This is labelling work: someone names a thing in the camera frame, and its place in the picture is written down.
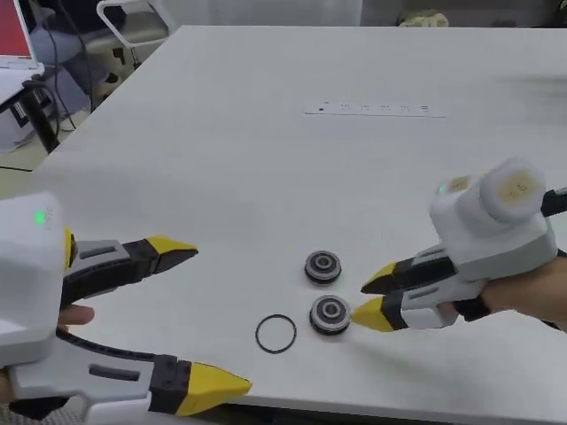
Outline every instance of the black rubber o-ring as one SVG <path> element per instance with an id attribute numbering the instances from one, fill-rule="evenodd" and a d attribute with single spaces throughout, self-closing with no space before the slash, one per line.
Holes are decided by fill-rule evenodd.
<path id="1" fill-rule="evenodd" d="M 280 348 L 279 350 L 270 350 L 268 347 L 266 347 L 265 345 L 262 345 L 262 343 L 260 342 L 260 328 L 262 327 L 262 325 L 264 323 L 266 323 L 267 321 L 270 321 L 272 319 L 283 319 L 285 321 L 288 321 L 291 326 L 293 327 L 293 338 L 291 339 L 290 343 L 287 344 L 284 348 Z M 258 326 L 256 327 L 256 344 L 264 351 L 267 352 L 269 354 L 281 354 L 282 352 L 287 352 L 291 346 L 295 343 L 295 339 L 298 337 L 298 327 L 295 326 L 295 322 L 289 318 L 288 316 L 284 315 L 284 314 L 270 314 L 268 317 L 265 317 L 264 319 L 261 320 L 260 323 L 258 323 Z"/>

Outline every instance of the human hand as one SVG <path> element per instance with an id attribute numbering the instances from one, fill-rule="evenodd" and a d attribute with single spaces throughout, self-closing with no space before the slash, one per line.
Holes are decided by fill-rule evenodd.
<path id="1" fill-rule="evenodd" d="M 557 257 L 529 273 L 490 282 L 481 296 L 493 313 L 515 310 L 567 324 L 567 258 Z"/>
<path id="2" fill-rule="evenodd" d="M 95 311 L 83 305 L 71 305 L 59 314 L 58 327 L 68 330 L 70 325 L 86 325 L 95 317 Z M 0 404 L 10 403 L 15 399 L 12 386 L 5 371 L 0 371 Z"/>

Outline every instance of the ball bearing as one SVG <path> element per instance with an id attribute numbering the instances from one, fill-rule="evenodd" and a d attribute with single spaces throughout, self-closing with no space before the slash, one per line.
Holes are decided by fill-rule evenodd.
<path id="1" fill-rule="evenodd" d="M 340 272 L 340 261 L 332 252 L 316 251 L 307 257 L 305 274 L 316 285 L 326 286 L 333 283 L 340 276 Z"/>
<path id="2" fill-rule="evenodd" d="M 325 295 L 317 298 L 311 306 L 309 321 L 321 335 L 340 335 L 351 322 L 351 309 L 344 299 Z"/>

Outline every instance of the desk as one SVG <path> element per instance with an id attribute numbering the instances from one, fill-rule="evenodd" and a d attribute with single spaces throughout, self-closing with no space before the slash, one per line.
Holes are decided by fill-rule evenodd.
<path id="1" fill-rule="evenodd" d="M 37 102 L 34 90 L 22 87 L 24 81 L 37 74 L 43 74 L 43 66 L 26 70 L 0 69 L 0 113 L 19 102 L 45 150 L 51 153 L 59 144 L 57 135 L 53 133 L 43 108 Z"/>
<path id="2" fill-rule="evenodd" d="M 437 242 L 438 183 L 505 158 L 567 182 L 561 31 L 183 27 L 40 166 L 80 239 L 166 234 L 187 265 L 91 299 L 83 337 L 213 363 L 253 380 L 239 403 L 434 421 L 567 421 L 567 337 L 501 313 L 437 331 L 319 337 L 322 294 L 352 306 L 394 259 Z M 306 115 L 324 100 L 437 104 L 445 119 Z M 567 217 L 554 219 L 567 244 Z M 303 265 L 343 263 L 320 290 Z M 291 316 L 269 355 L 258 322 Z M 274 326 L 270 343 L 285 344 Z"/>

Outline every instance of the wall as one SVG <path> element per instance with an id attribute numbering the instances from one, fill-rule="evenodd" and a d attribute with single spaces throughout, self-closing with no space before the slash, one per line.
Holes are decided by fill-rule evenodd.
<path id="1" fill-rule="evenodd" d="M 558 0 L 364 0 L 363 26 L 395 25 L 402 11 L 437 9 L 451 27 L 490 27 L 496 19 L 513 20 L 519 26 L 541 25 Z"/>
<path id="2" fill-rule="evenodd" d="M 358 26 L 363 0 L 163 0 L 185 25 Z"/>

